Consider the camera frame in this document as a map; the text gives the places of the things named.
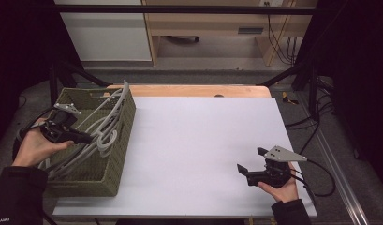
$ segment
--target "white tabletop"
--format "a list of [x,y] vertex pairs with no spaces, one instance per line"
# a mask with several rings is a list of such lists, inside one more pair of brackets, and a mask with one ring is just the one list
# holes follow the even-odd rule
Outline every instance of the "white tabletop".
[[[259,218],[273,197],[249,187],[237,163],[263,171],[257,147],[292,150],[271,97],[134,97],[137,110],[115,197],[60,198],[77,218]],[[298,183],[308,215],[317,212]]]

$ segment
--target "green plastic crate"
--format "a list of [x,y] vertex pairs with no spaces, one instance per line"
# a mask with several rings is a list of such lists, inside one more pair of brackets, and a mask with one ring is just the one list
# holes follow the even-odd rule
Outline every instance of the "green plastic crate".
[[[78,123],[90,115],[107,97],[118,89],[76,89],[64,88],[57,103],[70,104],[81,111],[78,121],[72,127],[76,128]],[[96,120],[106,116],[115,106],[117,98],[108,102],[102,109],[96,112],[87,120],[79,130],[85,131]],[[129,143],[130,132],[136,113],[136,105],[129,90],[125,97],[125,105],[120,112],[118,121],[118,137],[110,147],[110,155],[101,157],[99,152],[94,152],[71,175],[63,180],[53,180],[48,182],[45,191],[46,196],[53,197],[103,197],[115,196],[118,193],[121,181],[122,170],[125,162],[127,145]],[[51,163],[65,158],[74,147],[65,151],[60,151],[51,156]]]

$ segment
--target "cabinet door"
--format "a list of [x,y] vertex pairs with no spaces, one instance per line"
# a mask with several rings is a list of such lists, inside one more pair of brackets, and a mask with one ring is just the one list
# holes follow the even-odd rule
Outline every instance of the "cabinet door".
[[[140,0],[55,0],[56,4],[140,5]],[[151,61],[143,14],[61,13],[82,61]]]

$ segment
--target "gray floor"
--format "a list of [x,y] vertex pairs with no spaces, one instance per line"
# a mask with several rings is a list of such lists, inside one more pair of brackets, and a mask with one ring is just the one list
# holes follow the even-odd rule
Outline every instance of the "gray floor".
[[[280,73],[287,66],[275,62],[273,67],[262,65],[261,55],[250,51],[257,49],[253,38],[218,38],[202,37],[199,43],[187,40],[163,39],[158,65],[149,67],[139,63],[88,64],[90,72],[107,82],[120,83],[126,79],[130,83],[206,83],[206,84],[255,84],[262,83]],[[77,78],[80,86],[92,86],[83,79]],[[301,104],[294,105],[282,101],[282,90],[292,78],[281,81],[271,88],[277,99],[279,110],[285,124],[305,118]],[[306,92],[287,92],[290,99],[303,100]],[[13,121],[0,142],[0,171],[9,165],[13,137],[28,119],[40,110],[49,106],[49,86],[46,82],[25,90],[20,97],[25,104],[16,112]],[[302,148],[312,128],[289,130],[288,135],[293,149],[298,152]],[[349,142],[342,125],[335,114],[326,113],[321,117],[320,130],[324,134],[336,160],[339,162],[346,180],[354,191],[369,224],[383,224],[383,186],[377,179],[370,164],[357,160],[353,155],[352,143]],[[314,138],[304,154],[322,165],[326,165],[324,150]],[[316,193],[327,192],[330,187],[328,176],[317,167],[301,164],[305,179]],[[52,213],[56,199],[46,199],[45,209]],[[317,214],[314,224],[354,224],[344,204],[344,197],[336,191],[328,198],[317,198]],[[59,224],[95,224],[91,219],[78,220],[56,217]],[[113,221],[102,219],[102,224],[113,224]],[[271,224],[268,219],[257,219],[255,224]]]

